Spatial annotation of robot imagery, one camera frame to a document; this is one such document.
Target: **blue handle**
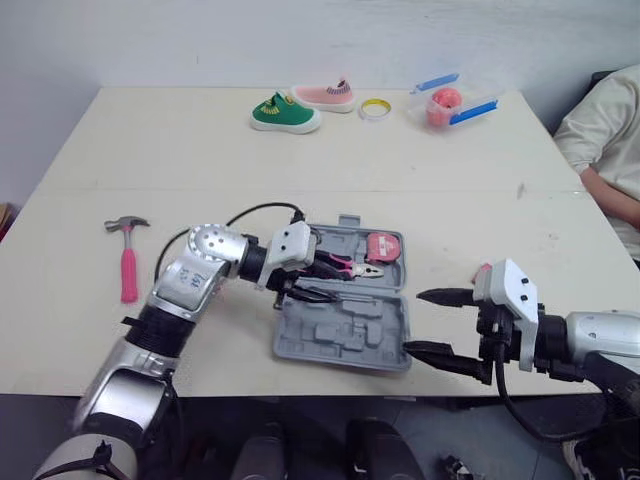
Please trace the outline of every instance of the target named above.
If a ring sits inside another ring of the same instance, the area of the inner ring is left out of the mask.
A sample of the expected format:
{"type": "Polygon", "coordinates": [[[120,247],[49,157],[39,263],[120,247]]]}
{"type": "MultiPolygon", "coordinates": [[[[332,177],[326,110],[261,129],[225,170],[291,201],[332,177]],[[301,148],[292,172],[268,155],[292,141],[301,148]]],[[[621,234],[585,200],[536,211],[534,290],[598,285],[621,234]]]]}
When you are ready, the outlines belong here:
{"type": "Polygon", "coordinates": [[[424,92],[425,90],[429,90],[430,88],[439,87],[440,85],[444,85],[446,83],[455,82],[459,76],[459,73],[451,73],[449,75],[445,75],[444,77],[438,77],[434,78],[433,80],[429,80],[428,82],[419,83],[411,93],[424,92]]]}
{"type": "Polygon", "coordinates": [[[469,120],[470,118],[477,117],[478,115],[482,115],[483,113],[490,112],[491,110],[495,110],[496,108],[498,108],[497,100],[483,103],[482,105],[478,105],[477,107],[473,107],[469,110],[465,110],[464,112],[453,115],[449,119],[449,125],[455,125],[456,123],[464,122],[465,120],[469,120]]]}

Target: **white table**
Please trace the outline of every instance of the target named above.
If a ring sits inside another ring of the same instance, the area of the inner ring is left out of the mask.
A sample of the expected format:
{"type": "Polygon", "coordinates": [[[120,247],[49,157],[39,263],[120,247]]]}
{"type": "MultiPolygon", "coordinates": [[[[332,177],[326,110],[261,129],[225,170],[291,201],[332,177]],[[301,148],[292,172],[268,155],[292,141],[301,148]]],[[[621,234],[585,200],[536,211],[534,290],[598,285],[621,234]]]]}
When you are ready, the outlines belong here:
{"type": "MultiPolygon", "coordinates": [[[[469,286],[484,261],[511,257],[538,284],[549,312],[640,310],[640,273],[522,96],[437,135],[382,96],[392,117],[365,124],[325,114],[306,136],[256,132],[251,108],[271,92],[103,89],[0,244],[0,392],[80,395],[135,306],[119,303],[121,235],[103,221],[147,218],[134,231],[139,288],[165,241],[185,225],[224,222],[256,203],[299,204],[315,223],[358,214],[406,240],[412,336],[475,355],[473,309],[420,302],[427,288],[469,286]]],[[[238,223],[260,235],[283,225],[270,210],[238,223]]],[[[404,376],[277,359],[273,293],[229,282],[191,336],[182,395],[495,395],[495,387],[414,361],[404,376]]],[[[508,369],[514,394],[585,392],[508,369]]]]}

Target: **hammer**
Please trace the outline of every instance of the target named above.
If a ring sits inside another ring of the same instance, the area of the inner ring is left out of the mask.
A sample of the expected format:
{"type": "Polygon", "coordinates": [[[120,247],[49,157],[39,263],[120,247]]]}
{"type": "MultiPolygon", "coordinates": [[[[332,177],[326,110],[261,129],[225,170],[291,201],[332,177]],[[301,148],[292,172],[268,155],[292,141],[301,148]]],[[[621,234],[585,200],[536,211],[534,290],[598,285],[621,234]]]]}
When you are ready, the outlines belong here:
{"type": "Polygon", "coordinates": [[[138,286],[136,285],[136,255],[131,248],[131,230],[136,225],[149,226],[144,218],[140,217],[120,217],[118,220],[107,220],[104,228],[107,232],[122,230],[124,233],[124,250],[120,260],[120,274],[122,276],[122,303],[134,303],[138,300],[138,286]]]}

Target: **person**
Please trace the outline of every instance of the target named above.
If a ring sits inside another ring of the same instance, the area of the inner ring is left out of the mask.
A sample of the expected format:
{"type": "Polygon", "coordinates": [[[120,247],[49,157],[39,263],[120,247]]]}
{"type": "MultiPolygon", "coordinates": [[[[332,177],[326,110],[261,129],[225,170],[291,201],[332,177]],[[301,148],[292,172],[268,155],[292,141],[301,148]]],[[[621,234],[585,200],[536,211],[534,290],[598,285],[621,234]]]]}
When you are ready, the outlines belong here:
{"type": "Polygon", "coordinates": [[[554,140],[640,268],[640,65],[596,84],[554,140]]]}

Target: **white wall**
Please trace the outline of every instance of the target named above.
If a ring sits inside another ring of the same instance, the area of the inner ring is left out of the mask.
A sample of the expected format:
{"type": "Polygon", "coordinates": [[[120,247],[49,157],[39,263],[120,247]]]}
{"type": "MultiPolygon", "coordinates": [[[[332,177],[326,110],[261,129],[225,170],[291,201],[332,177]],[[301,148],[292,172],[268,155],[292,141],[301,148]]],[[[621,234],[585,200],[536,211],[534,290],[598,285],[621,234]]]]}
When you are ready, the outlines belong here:
{"type": "Polygon", "coordinates": [[[462,70],[555,128],[593,71],[633,63],[637,0],[0,0],[0,200],[24,202],[98,85],[408,88],[462,70]]]}

